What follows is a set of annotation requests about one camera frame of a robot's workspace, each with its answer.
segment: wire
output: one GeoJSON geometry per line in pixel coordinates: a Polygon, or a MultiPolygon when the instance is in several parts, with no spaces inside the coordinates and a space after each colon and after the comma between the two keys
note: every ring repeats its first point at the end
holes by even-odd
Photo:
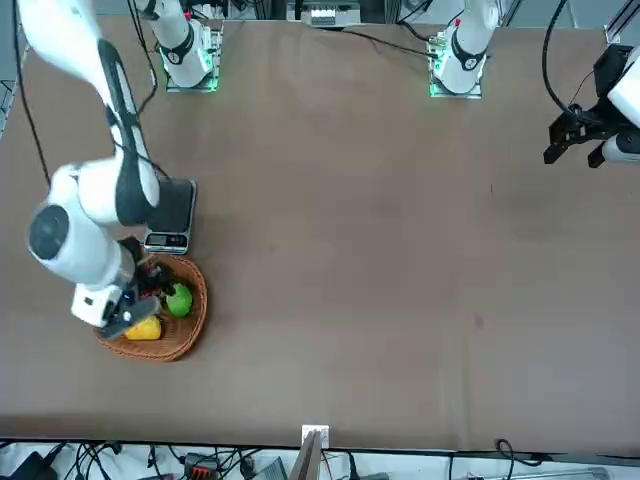
{"type": "Polygon", "coordinates": [[[499,438],[496,440],[496,451],[507,460],[511,460],[512,462],[518,462],[519,464],[525,465],[527,467],[539,467],[540,465],[542,465],[542,462],[543,462],[543,460],[527,461],[527,460],[522,460],[517,458],[513,453],[513,447],[511,446],[511,443],[509,443],[509,440],[505,438],[499,438]],[[505,452],[504,449],[502,448],[502,445],[506,445],[507,448],[509,449],[509,452],[505,452]]]}
{"type": "Polygon", "coordinates": [[[511,446],[511,444],[509,443],[508,440],[506,440],[504,438],[499,438],[499,439],[496,440],[496,450],[498,452],[500,452],[500,454],[502,454],[502,456],[505,457],[507,460],[511,461],[511,463],[509,464],[509,473],[505,477],[505,480],[511,480],[511,476],[513,475],[513,467],[515,466],[515,463],[516,463],[516,457],[513,454],[513,447],[511,446]],[[507,447],[509,447],[509,455],[508,456],[502,450],[502,444],[505,444],[507,447]]]}
{"type": "Polygon", "coordinates": [[[453,459],[455,458],[455,456],[455,452],[449,455],[449,475],[447,476],[448,480],[453,480],[453,459]]]}
{"type": "Polygon", "coordinates": [[[18,0],[13,0],[13,15],[12,15],[12,23],[13,23],[13,51],[15,54],[16,60],[16,70],[18,72],[18,85],[20,85],[20,98],[22,99],[22,107],[24,108],[24,113],[27,115],[27,120],[29,122],[29,127],[31,127],[31,134],[33,135],[33,141],[36,144],[36,148],[38,150],[38,157],[40,158],[40,166],[42,167],[42,173],[44,174],[44,178],[47,181],[47,186],[51,188],[51,176],[49,175],[49,167],[47,166],[47,162],[44,159],[44,153],[42,152],[42,145],[40,144],[40,138],[38,137],[38,133],[36,132],[36,125],[33,122],[33,117],[31,116],[31,110],[29,110],[29,105],[27,104],[27,92],[24,89],[24,78],[22,77],[22,62],[20,61],[20,45],[18,38],[18,0]]]}
{"type": "Polygon", "coordinates": [[[356,459],[353,458],[351,452],[347,452],[349,456],[349,480],[360,480],[360,475],[358,475],[358,469],[356,468],[356,459]]]}
{"type": "Polygon", "coordinates": [[[584,82],[587,81],[587,78],[589,78],[591,75],[593,75],[593,70],[591,70],[589,73],[587,73],[584,78],[582,79],[582,81],[580,82],[580,85],[578,86],[578,89],[576,90],[576,93],[573,94],[573,97],[571,97],[571,101],[569,102],[569,105],[572,105],[574,100],[578,97],[578,93],[580,93],[580,89],[582,88],[582,85],[584,85],[584,82]]]}
{"type": "Polygon", "coordinates": [[[194,16],[194,18],[196,19],[200,19],[200,20],[209,20],[209,18],[206,15],[203,15],[202,13],[200,13],[199,11],[197,11],[196,9],[192,8],[189,10],[189,13],[191,15],[194,16]]]}
{"type": "Polygon", "coordinates": [[[153,444],[149,445],[149,462],[153,465],[153,468],[155,469],[156,475],[158,476],[158,478],[162,478],[162,474],[160,473],[160,469],[158,468],[158,458],[156,457],[156,446],[153,444]]]}
{"type": "Polygon", "coordinates": [[[458,18],[463,13],[464,13],[464,8],[462,10],[460,10],[458,13],[456,13],[455,17],[453,17],[451,20],[449,20],[449,22],[447,23],[447,27],[450,26],[453,22],[455,22],[456,18],[458,18]]]}
{"type": "Polygon", "coordinates": [[[145,157],[144,155],[142,155],[142,154],[140,154],[140,153],[136,152],[135,150],[131,150],[130,148],[125,147],[124,145],[122,145],[122,144],[120,144],[120,143],[118,143],[118,142],[116,142],[116,141],[114,141],[114,142],[113,142],[113,144],[114,144],[116,147],[120,147],[121,149],[126,150],[126,151],[127,151],[127,152],[129,152],[129,153],[133,153],[133,154],[134,154],[134,155],[136,155],[140,160],[143,160],[143,161],[147,162],[147,163],[148,163],[149,165],[151,165],[155,170],[157,170],[158,172],[160,172],[164,177],[166,177],[166,178],[171,178],[171,177],[169,177],[169,175],[167,175],[167,172],[165,172],[165,171],[164,171],[164,169],[160,166],[160,164],[158,164],[158,163],[154,162],[154,161],[153,161],[153,160],[151,160],[150,158],[145,157]]]}
{"type": "Polygon", "coordinates": [[[142,101],[140,108],[138,109],[138,116],[142,115],[144,109],[147,107],[151,99],[155,96],[158,91],[158,76],[156,75],[156,69],[153,67],[153,62],[151,61],[151,57],[149,56],[149,49],[147,48],[147,42],[144,38],[144,31],[142,30],[142,22],[140,21],[140,13],[135,6],[131,5],[131,0],[127,0],[127,7],[129,7],[129,14],[131,15],[131,21],[133,22],[133,28],[136,31],[136,35],[138,37],[138,41],[144,50],[144,55],[147,57],[147,63],[149,65],[149,70],[151,71],[151,92],[149,95],[142,101]]]}
{"type": "Polygon", "coordinates": [[[567,3],[567,0],[560,0],[560,2],[558,2],[558,7],[556,8],[556,11],[553,13],[551,20],[549,21],[549,26],[547,27],[547,32],[545,33],[544,41],[542,42],[542,80],[544,81],[544,87],[547,89],[547,93],[549,94],[551,99],[555,102],[555,104],[558,105],[558,107],[560,107],[560,109],[564,113],[575,118],[576,120],[582,121],[583,123],[599,126],[602,124],[602,122],[596,119],[593,119],[591,117],[588,117],[586,115],[578,114],[573,110],[571,110],[569,107],[567,107],[564,103],[562,103],[562,100],[560,100],[558,95],[556,95],[556,92],[553,91],[551,82],[549,82],[549,72],[547,68],[549,41],[551,40],[551,32],[553,31],[553,28],[555,27],[555,24],[558,21],[558,17],[560,17],[560,13],[562,12],[562,9],[564,8],[566,3],[567,3]]]}
{"type": "Polygon", "coordinates": [[[413,48],[403,47],[402,45],[398,45],[396,43],[387,42],[386,40],[382,40],[381,38],[372,37],[371,35],[367,35],[366,33],[354,32],[354,31],[351,31],[351,30],[341,30],[341,32],[342,33],[348,33],[350,35],[355,35],[357,37],[366,38],[368,40],[373,40],[374,42],[378,42],[378,43],[381,43],[383,45],[388,45],[390,47],[397,48],[398,50],[402,50],[403,52],[414,53],[416,55],[420,55],[420,56],[428,57],[428,58],[437,58],[438,57],[435,53],[421,52],[420,50],[415,50],[413,48]]]}
{"type": "Polygon", "coordinates": [[[76,478],[83,478],[82,477],[82,471],[80,470],[80,465],[82,464],[82,462],[84,461],[85,458],[87,458],[87,456],[89,455],[89,451],[88,449],[82,454],[82,457],[80,456],[80,449],[82,447],[86,448],[86,444],[81,443],[80,445],[78,445],[78,449],[76,450],[76,460],[75,462],[73,462],[73,464],[71,465],[71,468],[69,468],[69,470],[67,471],[67,474],[64,476],[63,480],[67,480],[67,478],[69,478],[69,475],[71,475],[71,472],[73,472],[73,470],[75,469],[77,471],[77,477],[76,478]]]}
{"type": "Polygon", "coordinates": [[[184,456],[182,456],[182,457],[178,456],[176,454],[176,452],[173,450],[173,447],[171,445],[167,445],[167,447],[169,447],[169,451],[171,452],[171,455],[173,455],[176,458],[176,460],[178,460],[178,462],[180,462],[182,465],[184,465],[184,461],[185,461],[184,456]]]}
{"type": "Polygon", "coordinates": [[[102,476],[104,477],[104,479],[111,480],[111,477],[109,477],[106,470],[102,466],[102,462],[100,461],[100,457],[99,457],[100,452],[102,452],[104,449],[108,447],[109,447],[108,445],[102,445],[97,450],[95,450],[95,448],[91,446],[88,448],[87,452],[89,453],[91,460],[89,461],[89,465],[87,466],[87,473],[85,474],[85,478],[87,480],[89,480],[89,474],[91,473],[91,467],[93,465],[93,462],[96,462],[98,464],[98,468],[100,468],[100,472],[102,473],[102,476]]]}
{"type": "Polygon", "coordinates": [[[411,10],[409,13],[407,13],[404,17],[402,17],[400,20],[398,20],[396,23],[402,23],[404,22],[407,18],[411,17],[414,13],[416,13],[418,10],[420,10],[421,8],[424,8],[424,12],[427,11],[427,9],[431,6],[431,4],[433,3],[433,0],[424,0],[424,2],[422,2],[420,5],[418,5],[416,8],[414,8],[413,10],[411,10]]]}
{"type": "MultiPolygon", "coordinates": [[[[245,457],[250,457],[251,455],[255,455],[256,453],[258,453],[260,450],[262,450],[261,448],[257,448],[249,453],[247,453],[245,455],[245,457]]],[[[236,468],[238,466],[238,464],[242,461],[242,454],[240,454],[240,459],[236,460],[233,464],[231,464],[231,466],[225,471],[223,472],[219,477],[218,480],[223,480],[223,478],[225,478],[227,475],[229,475],[234,468],[236,468]]]]}
{"type": "Polygon", "coordinates": [[[329,473],[329,480],[333,480],[333,475],[331,474],[331,467],[329,466],[329,460],[327,460],[327,455],[322,450],[322,460],[324,460],[324,464],[327,466],[327,472],[329,473]]]}
{"type": "Polygon", "coordinates": [[[404,20],[402,20],[401,22],[398,22],[398,25],[402,25],[403,27],[405,27],[407,30],[409,30],[409,33],[411,33],[411,35],[416,37],[418,40],[422,40],[423,42],[428,42],[431,39],[431,37],[425,37],[424,35],[420,35],[415,28],[413,28],[409,23],[405,22],[404,20]]]}

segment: brown table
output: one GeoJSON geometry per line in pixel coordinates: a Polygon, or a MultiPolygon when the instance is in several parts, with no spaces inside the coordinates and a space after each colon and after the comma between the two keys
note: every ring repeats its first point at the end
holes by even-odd
{"type": "MultiPolygon", "coordinates": [[[[127,19],[102,19],[137,99],[127,19]]],[[[369,29],[421,48],[394,26],[369,29]]],[[[481,101],[430,99],[424,59],[279,22],[229,25],[215,95],[159,92],[153,158],[199,184],[190,252],[215,312],[169,365],[96,345],[24,232],[45,196],[19,102],[0,142],[0,432],[633,453],[640,440],[640,168],[542,163],[558,110],[540,30],[499,30],[481,101]]],[[[569,100],[604,48],[558,31],[569,100]]],[[[29,55],[52,167],[110,154],[98,96],[29,55]]],[[[581,92],[593,100],[592,82],[581,92]]]]}

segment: yellow fruit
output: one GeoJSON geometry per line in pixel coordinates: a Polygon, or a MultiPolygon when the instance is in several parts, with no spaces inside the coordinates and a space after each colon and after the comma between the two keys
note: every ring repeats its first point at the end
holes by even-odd
{"type": "Polygon", "coordinates": [[[127,340],[157,340],[162,335],[160,320],[155,315],[150,315],[143,321],[124,332],[127,340]]]}

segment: wicker basket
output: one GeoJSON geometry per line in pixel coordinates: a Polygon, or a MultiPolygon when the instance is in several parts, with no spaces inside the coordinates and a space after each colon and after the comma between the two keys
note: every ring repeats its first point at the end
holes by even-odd
{"type": "Polygon", "coordinates": [[[193,346],[202,332],[207,318],[207,285],[198,267],[186,258],[154,254],[150,261],[169,266],[178,279],[189,285],[193,294],[189,315],[175,318],[164,309],[156,314],[162,322],[162,337],[159,340],[131,341],[124,335],[105,340],[100,337],[98,329],[94,329],[93,333],[100,345],[114,353],[152,362],[173,362],[193,346]]]}

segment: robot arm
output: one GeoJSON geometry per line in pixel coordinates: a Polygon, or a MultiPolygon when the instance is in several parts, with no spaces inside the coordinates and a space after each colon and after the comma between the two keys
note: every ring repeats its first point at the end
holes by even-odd
{"type": "Polygon", "coordinates": [[[159,307],[155,297],[121,302],[135,289],[136,265],[133,254],[105,228],[144,224],[159,202],[158,180],[142,160],[148,153],[124,67],[101,36],[88,1],[18,4],[33,49],[96,89],[114,143],[109,158],[64,165],[55,172],[29,226],[29,249],[48,269],[76,283],[74,315],[98,327],[115,325],[108,335],[119,334],[159,307]],[[51,24],[57,27],[53,31],[51,24]]]}
{"type": "Polygon", "coordinates": [[[444,31],[447,48],[434,75],[451,93],[465,94],[475,87],[499,20],[494,0],[465,0],[456,25],[444,31]]]}
{"type": "MultiPolygon", "coordinates": [[[[104,103],[115,151],[110,158],[73,169],[84,213],[103,226],[145,223],[158,203],[159,187],[152,166],[141,159],[148,153],[118,52],[101,36],[87,1],[20,0],[18,4],[33,49],[49,63],[89,82],[104,103]]],[[[59,177],[70,171],[65,168],[54,175],[49,201],[68,196],[63,187],[67,183],[59,177]]]]}
{"type": "Polygon", "coordinates": [[[597,168],[605,161],[640,162],[640,47],[610,45],[593,66],[597,103],[589,110],[569,105],[549,127],[546,164],[572,145],[601,140],[588,156],[597,168]]]}
{"type": "Polygon", "coordinates": [[[211,29],[187,21],[179,0],[135,0],[135,5],[151,25],[165,69],[178,87],[194,87],[211,73],[211,29]]]}

